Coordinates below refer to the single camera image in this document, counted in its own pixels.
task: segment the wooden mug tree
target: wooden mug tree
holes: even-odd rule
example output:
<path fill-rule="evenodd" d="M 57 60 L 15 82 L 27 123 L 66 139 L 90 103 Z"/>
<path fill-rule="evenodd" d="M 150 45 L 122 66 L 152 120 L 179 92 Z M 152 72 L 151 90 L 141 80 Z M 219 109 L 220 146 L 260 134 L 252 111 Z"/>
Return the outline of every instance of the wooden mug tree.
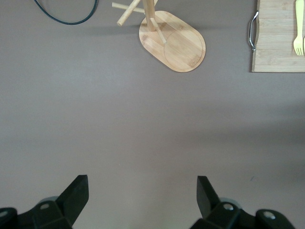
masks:
<path fill-rule="evenodd" d="M 118 25 L 122 26 L 133 11 L 145 13 L 139 31 L 143 47 L 176 72 L 189 72 L 198 67 L 205 56 L 202 35 L 171 13 L 155 11 L 158 0 L 143 0 L 144 9 L 137 8 L 140 1 L 133 0 L 130 6 L 112 3 L 112 7 L 125 10 Z"/>

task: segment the gray table surface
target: gray table surface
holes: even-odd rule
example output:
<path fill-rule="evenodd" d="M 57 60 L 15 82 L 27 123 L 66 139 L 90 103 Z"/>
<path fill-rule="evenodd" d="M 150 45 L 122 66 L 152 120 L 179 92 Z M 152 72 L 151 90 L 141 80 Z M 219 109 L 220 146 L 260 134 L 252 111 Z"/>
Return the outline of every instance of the gray table surface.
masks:
<path fill-rule="evenodd" d="M 93 2 L 42 1 L 67 21 Z M 76 26 L 33 0 L 0 6 L 0 207 L 22 213 L 87 174 L 75 229 L 188 229 L 205 175 L 248 213 L 304 228 L 305 74 L 250 72 L 256 1 L 159 0 L 205 39 L 189 73 L 141 46 L 140 13 L 118 27 L 109 0 Z"/>

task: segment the wooden cutting board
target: wooden cutting board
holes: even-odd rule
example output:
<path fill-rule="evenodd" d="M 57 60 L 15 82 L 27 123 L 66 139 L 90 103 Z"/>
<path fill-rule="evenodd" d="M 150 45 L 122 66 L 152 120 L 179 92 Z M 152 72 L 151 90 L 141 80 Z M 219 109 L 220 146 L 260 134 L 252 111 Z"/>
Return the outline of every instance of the wooden cutting board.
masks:
<path fill-rule="evenodd" d="M 297 56 L 293 48 L 295 0 L 258 0 L 257 9 L 252 72 L 305 73 L 305 56 Z"/>
<path fill-rule="evenodd" d="M 156 11 L 155 20 L 166 39 L 157 31 L 150 31 L 146 18 L 142 21 L 139 37 L 143 47 L 170 69 L 185 73 L 197 68 L 205 56 L 205 41 L 192 26 L 166 11 Z"/>

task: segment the oval wooden base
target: oval wooden base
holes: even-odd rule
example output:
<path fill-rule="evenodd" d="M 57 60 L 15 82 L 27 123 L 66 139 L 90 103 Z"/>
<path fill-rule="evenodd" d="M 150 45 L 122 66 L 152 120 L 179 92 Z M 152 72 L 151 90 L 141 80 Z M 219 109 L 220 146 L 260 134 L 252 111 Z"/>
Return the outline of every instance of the oval wooden base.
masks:
<path fill-rule="evenodd" d="M 185 73 L 197 68 L 205 56 L 202 35 L 169 12 L 156 11 L 155 20 L 167 43 L 162 42 L 157 31 L 148 29 L 145 18 L 139 31 L 143 47 L 176 72 Z"/>

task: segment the fork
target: fork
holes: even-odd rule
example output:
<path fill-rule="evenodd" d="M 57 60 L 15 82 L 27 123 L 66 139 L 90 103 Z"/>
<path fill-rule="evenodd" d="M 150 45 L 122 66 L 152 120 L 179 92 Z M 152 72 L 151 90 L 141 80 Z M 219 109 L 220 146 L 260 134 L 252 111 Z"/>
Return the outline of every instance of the fork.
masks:
<path fill-rule="evenodd" d="M 295 53 L 298 56 L 303 55 L 303 15 L 304 15 L 304 0 L 295 1 L 295 15 L 296 15 L 296 26 L 297 36 L 294 41 Z"/>

